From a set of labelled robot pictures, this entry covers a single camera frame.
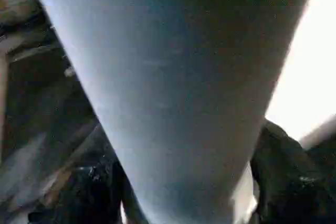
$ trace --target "cylindrical pole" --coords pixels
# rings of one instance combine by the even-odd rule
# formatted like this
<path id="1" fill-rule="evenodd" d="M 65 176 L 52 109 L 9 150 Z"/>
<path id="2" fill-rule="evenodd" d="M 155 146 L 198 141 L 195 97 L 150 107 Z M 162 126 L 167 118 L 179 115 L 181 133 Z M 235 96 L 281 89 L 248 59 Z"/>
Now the cylindrical pole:
<path id="1" fill-rule="evenodd" d="M 306 0 L 41 0 L 159 223 L 230 223 Z"/>

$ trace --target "white wall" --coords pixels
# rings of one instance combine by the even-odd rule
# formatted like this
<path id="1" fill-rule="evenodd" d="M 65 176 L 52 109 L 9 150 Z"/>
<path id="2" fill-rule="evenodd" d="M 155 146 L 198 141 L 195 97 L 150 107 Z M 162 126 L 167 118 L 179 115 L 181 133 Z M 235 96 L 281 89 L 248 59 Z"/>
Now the white wall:
<path id="1" fill-rule="evenodd" d="M 266 118 L 300 140 L 336 114 L 336 0 L 310 0 Z"/>

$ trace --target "pvc pipe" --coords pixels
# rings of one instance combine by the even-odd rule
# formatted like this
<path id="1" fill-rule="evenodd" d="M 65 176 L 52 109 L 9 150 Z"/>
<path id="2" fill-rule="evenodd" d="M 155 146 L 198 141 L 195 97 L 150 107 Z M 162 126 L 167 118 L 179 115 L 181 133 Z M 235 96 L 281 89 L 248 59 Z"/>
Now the pvc pipe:
<path id="1" fill-rule="evenodd" d="M 150 223 L 243 219 L 232 195 L 305 1 L 41 0 Z"/>

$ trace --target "bright light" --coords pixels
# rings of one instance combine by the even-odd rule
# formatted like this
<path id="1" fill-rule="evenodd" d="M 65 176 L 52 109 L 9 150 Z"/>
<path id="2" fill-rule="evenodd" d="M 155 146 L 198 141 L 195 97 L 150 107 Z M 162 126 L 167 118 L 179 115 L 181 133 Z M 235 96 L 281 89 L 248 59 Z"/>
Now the bright light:
<path id="1" fill-rule="evenodd" d="M 336 114 L 336 1 L 310 0 L 266 117 L 294 139 Z"/>

